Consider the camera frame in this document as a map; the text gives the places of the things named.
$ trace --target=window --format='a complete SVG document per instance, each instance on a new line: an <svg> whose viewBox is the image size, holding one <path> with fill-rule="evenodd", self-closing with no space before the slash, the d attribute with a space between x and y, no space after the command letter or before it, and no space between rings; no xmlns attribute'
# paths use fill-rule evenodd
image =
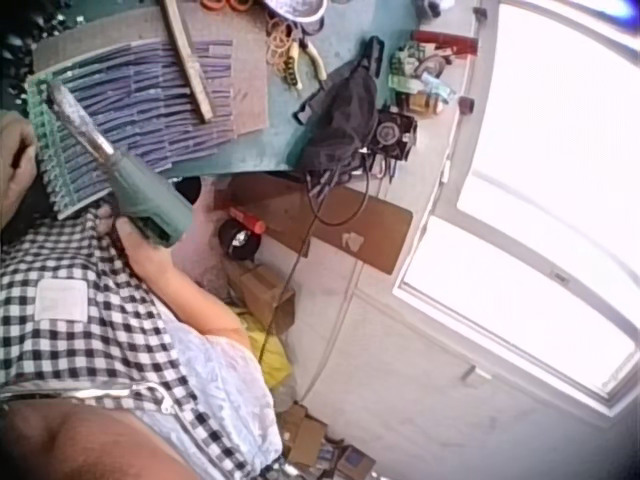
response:
<svg viewBox="0 0 640 480"><path fill-rule="evenodd" d="M640 69L508 3L402 284L611 406L640 358Z"/></svg>

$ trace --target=black cable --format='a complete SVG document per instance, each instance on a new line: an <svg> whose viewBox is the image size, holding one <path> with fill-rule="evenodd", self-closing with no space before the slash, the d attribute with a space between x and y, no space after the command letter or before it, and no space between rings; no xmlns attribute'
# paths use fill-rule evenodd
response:
<svg viewBox="0 0 640 480"><path fill-rule="evenodd" d="M369 169L367 168L366 162L364 162L364 171L365 171L365 178L367 181L367 185L365 188L365 192L363 194L363 199L362 202L360 203L360 206L358 207L358 209L355 211L355 213L351 214L347 219L341 221L341 222L336 222L336 223L330 223L330 222L326 222L321 216L320 213L322 212L322 207L324 207L324 204L327 200L327 198L329 198L329 193L327 193L327 195L325 195L325 197L320 201L320 204L318 205L318 208L315 208L315 205L313 204L313 200L311 199L311 195L309 194L309 187L308 184L306 186L307 189L307 199L309 200L309 205L311 206L311 212L313 213L313 219L311 220L311 222L309 223L309 227L307 228L307 231L304 234L304 237L302 238L302 245L300 246L300 250L298 250L298 254L296 255L296 259L293 262L293 266L291 267L291 270L289 271L289 275L287 275L286 280L284 281L284 284L282 285L282 290L280 290L280 293L278 294L278 299L275 303L275 307L273 309L273 313L271 314L271 319L269 320L269 324L267 325L267 328L265 330L265 335L264 335L264 340L262 342L262 346L260 347L260 354L258 355L258 363L260 364L260 366L262 367L262 359L264 358L264 353L267 349L267 343L269 343L269 338L271 337L271 335L273 335L272 330L273 330L273 326L274 326L274 320L276 318L276 311L278 309L278 307L280 306L280 303L282 302L282 299L284 298L285 292L287 291L287 289L289 288L289 285L291 284L291 281L293 280L293 275L296 273L296 270L298 268L298 265L300 264L300 260L302 259L302 254L304 252L305 247L307 246L307 243L311 240L311 234L313 233L313 228L316 226L317 223L322 223L323 225L326 225L328 227L341 227L343 225L348 224L349 222L352 222L353 220L355 220L364 210L364 207L367 205L367 199L369 197L369 189L370 189L370 184L371 184L371 174L369 172Z"/></svg>
<svg viewBox="0 0 640 480"><path fill-rule="evenodd" d="M340 221L340 222L329 222L325 219L323 219L320 216L320 208L318 208L316 210L315 205L313 204L313 199L311 198L311 192L309 190L309 185L308 183L306 183L306 189L307 189L307 200L309 200L309 207L311 207L311 212L313 212L313 216L315 219L317 219L321 224L327 226L327 227L342 227L350 222L352 222L353 220L355 220L356 218L358 218L358 216L362 213L362 211L364 210L364 207L367 206L367 200L369 199L369 189L371 187L371 173L369 172L369 169L367 168L367 164L366 162L363 162L363 170L364 170L364 175L365 175L365 180L367 182L365 190L364 190L364 194L362 195L362 201L360 202L360 205L358 206L358 208L356 209L356 211L354 213L352 213L351 215L349 215L347 218L345 218L344 220Z"/></svg>
<svg viewBox="0 0 640 480"><path fill-rule="evenodd" d="M325 200L326 200L326 197L325 197L325 199L322 200L322 202L320 202L319 210L322 210L322 207L324 206L324 201ZM289 288L289 285L291 284L291 281L293 280L293 275L296 273L296 269L298 268L298 264L300 263L300 260L302 259L302 253L304 252L304 249L307 246L307 242L309 240L311 240L311 234L313 233L313 227L316 226L316 223L318 223L318 217L314 214L313 219L309 223L309 227L307 228L307 231L304 234L304 237L302 239L302 245L300 246L300 250L298 250L298 254L296 256L295 261L293 262L293 266L291 267L291 271L289 271L289 275L287 276L287 279L284 281L284 285L282 285L282 290L280 290L280 293L278 294L278 300L275 303L275 307L273 309L273 313L271 314L271 319L269 320L269 324L267 325L267 328L265 330L264 341L262 342L262 347L260 348L260 355L258 355L258 363L260 364L261 367L262 367L262 358L264 357L264 352L267 349L267 343L269 343L269 337L272 335L271 330L273 329L273 325L275 323L274 320L276 318L276 311L278 310L278 307L280 306L280 303L282 302L282 299L284 298L284 294L287 291L287 288Z"/></svg>

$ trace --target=plaid shirt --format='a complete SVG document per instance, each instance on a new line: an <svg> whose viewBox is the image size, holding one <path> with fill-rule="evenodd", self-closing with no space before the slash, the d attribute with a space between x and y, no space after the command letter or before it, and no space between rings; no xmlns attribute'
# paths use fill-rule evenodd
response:
<svg viewBox="0 0 640 480"><path fill-rule="evenodd" d="M104 408L172 412L199 450L231 479L250 478L248 462L216 428L180 366L147 287L96 234L94 210L63 222L45 220L0 256L0 393L59 385L150 383L123 398L85 403ZM43 279L87 284L87 320L35 320Z"/></svg>

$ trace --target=person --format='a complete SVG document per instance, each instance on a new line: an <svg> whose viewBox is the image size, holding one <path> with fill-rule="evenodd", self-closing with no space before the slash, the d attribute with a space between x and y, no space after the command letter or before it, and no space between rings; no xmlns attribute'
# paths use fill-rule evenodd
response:
<svg viewBox="0 0 640 480"><path fill-rule="evenodd" d="M0 115L4 227L36 176L37 143L24 118ZM257 476L282 444L242 324L169 250L113 224L89 209L2 246L0 476Z"/></svg>

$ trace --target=orange handle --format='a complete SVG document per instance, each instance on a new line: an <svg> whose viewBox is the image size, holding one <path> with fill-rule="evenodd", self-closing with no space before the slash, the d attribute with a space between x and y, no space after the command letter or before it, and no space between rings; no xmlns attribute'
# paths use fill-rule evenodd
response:
<svg viewBox="0 0 640 480"><path fill-rule="evenodd" d="M253 0L227 0L227 3L236 12L246 12L253 6Z"/></svg>
<svg viewBox="0 0 640 480"><path fill-rule="evenodd" d="M200 0L200 5L212 12L222 10L226 4L227 0Z"/></svg>
<svg viewBox="0 0 640 480"><path fill-rule="evenodd" d="M257 235L262 235L267 231L267 225L255 215L243 212L235 207L229 208L229 215L244 224L245 227Z"/></svg>

